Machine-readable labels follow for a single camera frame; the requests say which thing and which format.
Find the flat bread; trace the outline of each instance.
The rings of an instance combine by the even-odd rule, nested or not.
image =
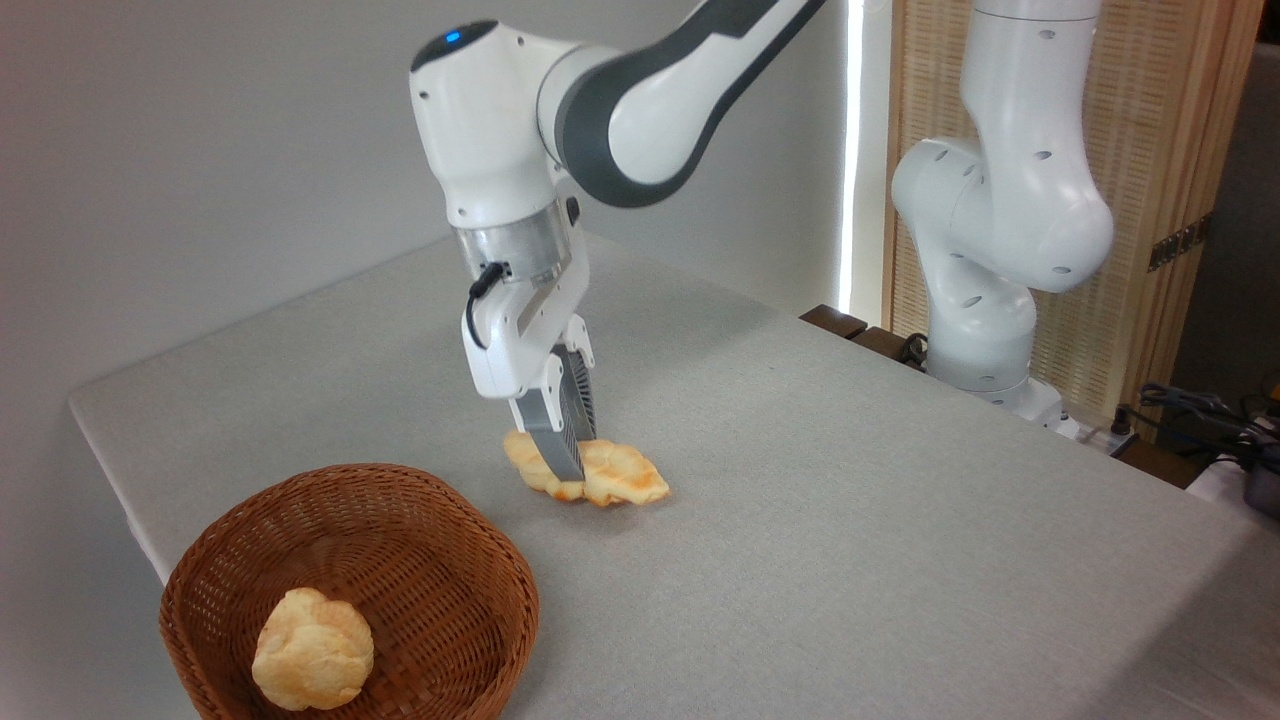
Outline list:
[[[658,469],[639,450],[607,439],[577,443],[586,480],[561,482],[543,460],[529,433],[512,430],[502,441],[507,459],[529,487],[564,502],[586,498],[604,507],[614,502],[646,505],[671,495]]]
[[[294,588],[257,637],[253,682],[285,710],[333,710],[360,694],[374,669],[369,623],[349,602]]]

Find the brown basket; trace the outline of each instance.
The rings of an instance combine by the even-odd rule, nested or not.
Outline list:
[[[250,671],[268,615],[300,585],[372,630],[372,674],[334,710],[282,710]],[[538,591],[511,541],[440,479],[334,465],[210,525],[169,578],[160,632],[202,717],[497,717],[532,652]]]

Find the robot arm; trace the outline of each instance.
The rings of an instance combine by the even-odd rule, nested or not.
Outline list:
[[[462,341],[477,392],[509,401],[562,480],[594,437],[589,268],[567,170],[594,197],[658,202],[689,179],[726,110],[824,0],[705,0],[628,54],[495,20],[431,40],[411,99],[447,217],[476,283]]]
[[[1084,154],[1082,100],[1101,0],[975,0],[961,97],[979,142],[931,138],[893,174],[929,295],[931,375],[1046,427],[1029,378],[1036,302],[1106,260],[1114,225]]]

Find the table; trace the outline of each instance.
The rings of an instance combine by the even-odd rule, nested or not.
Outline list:
[[[161,578],[246,496],[334,462],[451,483],[541,625],[509,717],[1262,717],[1280,542],[840,337],[590,240],[600,434],[675,495],[524,487],[438,243],[78,389]]]

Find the electrical cable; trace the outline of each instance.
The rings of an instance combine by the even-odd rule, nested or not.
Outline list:
[[[919,366],[924,366],[924,359],[928,355],[929,336],[924,333],[911,333],[906,336],[906,342],[902,343],[902,350],[899,351],[899,363],[915,363]]]
[[[1156,428],[1158,430],[1165,430],[1165,432],[1172,434],[1174,437],[1176,437],[1178,439],[1181,439],[1181,441],[1185,441],[1185,442],[1189,442],[1189,443],[1193,443],[1193,445],[1198,445],[1198,446],[1201,446],[1201,447],[1203,447],[1206,450],[1212,450],[1212,451],[1217,452],[1219,455],[1229,455],[1238,464],[1240,464],[1242,468],[1244,466],[1244,464],[1240,462],[1243,460],[1243,461],[1248,461],[1248,462],[1261,462],[1263,466],[1266,466],[1267,469],[1271,469],[1272,471],[1280,471],[1280,468],[1276,466],[1277,464],[1276,464],[1276,456],[1275,456],[1275,454],[1274,452],[1267,452],[1265,450],[1261,451],[1261,452],[1256,451],[1256,448],[1258,448],[1258,445],[1256,442],[1248,442],[1245,438],[1240,438],[1240,441],[1238,441],[1236,443],[1224,445],[1224,443],[1213,442],[1213,441],[1210,441],[1210,439],[1204,439],[1202,437],[1188,434],[1187,432],[1183,432],[1183,430],[1180,430],[1178,428],[1174,428],[1172,425],[1169,425],[1167,423],[1161,423],[1158,420],[1152,420],[1151,418],[1147,418],[1142,413],[1138,413],[1138,410],[1135,410],[1132,405],[1119,405],[1119,406],[1116,406],[1116,409],[1117,410],[1123,410],[1129,418],[1132,418],[1134,420],[1142,420],[1143,423],[1146,423],[1146,424],[1148,424],[1148,425],[1151,425],[1151,427],[1153,427],[1153,428]]]
[[[467,332],[471,333],[471,341],[480,350],[489,350],[489,346],[480,342],[480,333],[476,332],[475,302],[488,295],[506,272],[507,269],[502,263],[489,263],[480,270],[480,277],[476,278],[476,282],[471,283],[471,290],[467,291]]]

